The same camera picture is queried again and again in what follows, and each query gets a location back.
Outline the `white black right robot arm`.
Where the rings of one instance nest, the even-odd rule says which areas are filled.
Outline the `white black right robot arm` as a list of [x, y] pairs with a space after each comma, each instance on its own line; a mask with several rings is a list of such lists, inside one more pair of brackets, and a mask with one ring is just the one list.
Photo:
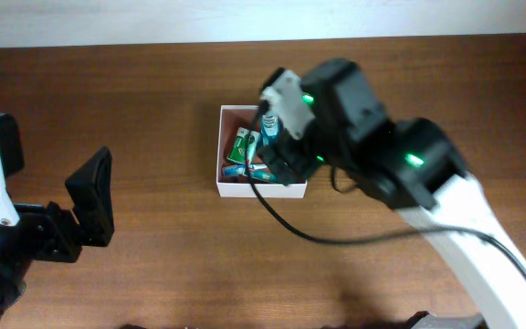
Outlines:
[[394, 122], [362, 69], [346, 58], [303, 76], [277, 69], [258, 112], [284, 125], [258, 157], [285, 186], [322, 166], [342, 170], [356, 189], [397, 213], [424, 237], [478, 307], [465, 318], [428, 314], [420, 327], [526, 328], [526, 259], [495, 217], [478, 179], [433, 122]]

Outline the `blue white toothbrush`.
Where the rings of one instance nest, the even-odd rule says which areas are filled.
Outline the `blue white toothbrush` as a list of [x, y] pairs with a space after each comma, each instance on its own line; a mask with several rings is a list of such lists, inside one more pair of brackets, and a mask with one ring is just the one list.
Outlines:
[[[249, 165], [249, 171], [256, 171], [256, 170], [266, 170], [267, 166], [265, 164], [255, 164], [254, 162], [248, 163]], [[225, 177], [236, 177], [240, 175], [246, 174], [246, 165], [243, 164], [234, 164], [231, 163], [231, 165], [224, 166], [222, 168], [222, 174]]]

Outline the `green soap box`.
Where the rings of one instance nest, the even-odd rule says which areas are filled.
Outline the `green soap box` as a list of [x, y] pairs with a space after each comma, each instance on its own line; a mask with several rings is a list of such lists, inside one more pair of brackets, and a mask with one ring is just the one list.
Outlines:
[[252, 163], [260, 140], [260, 133], [247, 128], [237, 129], [232, 148], [228, 153], [227, 161], [234, 164]]

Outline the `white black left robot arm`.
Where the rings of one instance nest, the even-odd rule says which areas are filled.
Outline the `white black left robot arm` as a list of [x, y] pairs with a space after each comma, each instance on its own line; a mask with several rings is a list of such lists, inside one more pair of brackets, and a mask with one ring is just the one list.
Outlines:
[[111, 163], [110, 149], [103, 146], [66, 179], [70, 210], [55, 202], [15, 203], [6, 180], [24, 168], [23, 148], [16, 118], [0, 113], [0, 320], [25, 293], [33, 261], [74, 263], [83, 248], [110, 244]]

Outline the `white teal toothpaste tube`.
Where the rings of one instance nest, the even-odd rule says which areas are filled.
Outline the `white teal toothpaste tube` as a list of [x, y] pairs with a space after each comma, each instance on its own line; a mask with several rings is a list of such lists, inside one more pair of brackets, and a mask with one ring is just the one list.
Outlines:
[[279, 182], [275, 175], [263, 170], [250, 171], [249, 175], [251, 178], [265, 183], [277, 184]]

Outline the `teal mouthwash bottle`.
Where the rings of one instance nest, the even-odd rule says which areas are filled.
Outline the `teal mouthwash bottle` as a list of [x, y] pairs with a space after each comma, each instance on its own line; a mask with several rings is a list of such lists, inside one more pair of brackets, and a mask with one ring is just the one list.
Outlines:
[[264, 114], [261, 117], [261, 141], [263, 145], [275, 143], [281, 133], [281, 122], [279, 117], [273, 113]]

